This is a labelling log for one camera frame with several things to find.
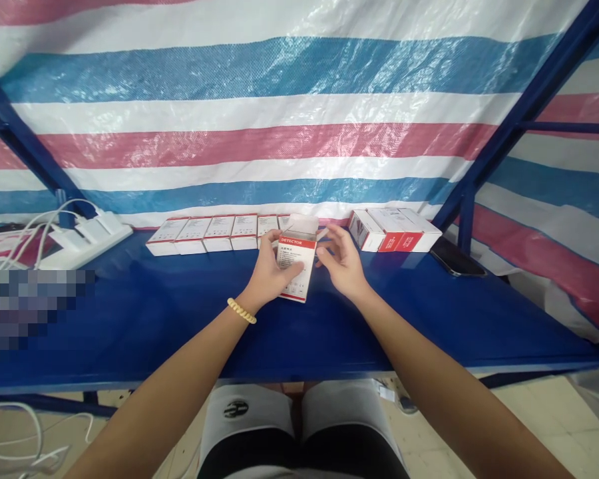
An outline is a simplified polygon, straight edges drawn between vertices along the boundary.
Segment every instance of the striped tarp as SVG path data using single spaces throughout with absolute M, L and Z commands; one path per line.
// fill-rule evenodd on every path
M 539 120 L 599 122 L 599 45 Z M 495 255 L 488 265 L 549 279 L 546 310 L 599 341 L 599 135 L 524 135 L 477 202 L 475 247 Z
M 432 218 L 585 0 L 0 0 L 0 87 L 85 195 Z M 0 220 L 55 207 L 0 143 Z

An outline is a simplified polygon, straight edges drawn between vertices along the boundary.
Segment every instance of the floor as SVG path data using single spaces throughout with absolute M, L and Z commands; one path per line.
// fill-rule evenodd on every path
M 495 394 L 577 479 L 599 479 L 599 421 L 566 379 L 544 379 L 500 389 Z M 80 395 L 61 396 L 81 398 Z M 101 391 L 99 397 L 103 404 L 120 406 L 128 397 L 128 391 Z M 420 413 L 405 416 L 393 403 L 383 401 L 383 405 L 413 479 L 474 477 Z M 205 409 L 200 412 L 169 454 L 157 478 L 175 479 L 182 476 L 198 444 L 205 412 Z M 62 419 L 54 414 L 40 416 L 43 428 L 53 426 Z M 95 421 L 90 439 L 97 435 L 104 424 L 103 420 Z M 88 425 L 87 418 L 72 418 L 45 433 L 45 451 L 73 444 L 63 467 L 54 477 L 62 477 L 87 447 L 85 433 Z M 19 411 L 0 410 L 0 441 L 31 434 L 34 434 L 34 429 L 28 415 Z M 0 448 L 0 453 L 32 454 L 34 447 L 35 441 L 28 441 Z M 187 477 L 194 477 L 193 472 Z

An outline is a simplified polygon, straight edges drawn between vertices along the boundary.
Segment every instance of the smartphone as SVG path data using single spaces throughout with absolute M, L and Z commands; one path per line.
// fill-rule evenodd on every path
M 453 276 L 485 276 L 486 270 L 443 236 L 431 248 L 431 255 Z

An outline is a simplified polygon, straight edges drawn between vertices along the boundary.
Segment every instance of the yellow bracelet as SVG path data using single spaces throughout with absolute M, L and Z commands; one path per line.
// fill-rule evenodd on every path
M 255 323 L 258 322 L 258 320 L 255 318 L 255 316 L 253 316 L 250 313 L 248 313 L 247 311 L 245 311 L 242 306 L 238 305 L 235 302 L 235 299 L 229 298 L 226 302 L 233 309 L 233 311 L 235 311 L 237 314 L 239 314 L 240 316 L 242 316 L 249 323 L 255 324 Z

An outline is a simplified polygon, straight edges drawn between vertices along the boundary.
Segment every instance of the shorts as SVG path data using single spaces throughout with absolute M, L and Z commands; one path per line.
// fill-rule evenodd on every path
M 209 398 L 199 479 L 256 466 L 317 470 L 360 478 L 407 479 L 401 453 L 371 379 L 328 381 L 302 399 L 296 438 L 292 401 L 257 385 L 228 385 Z

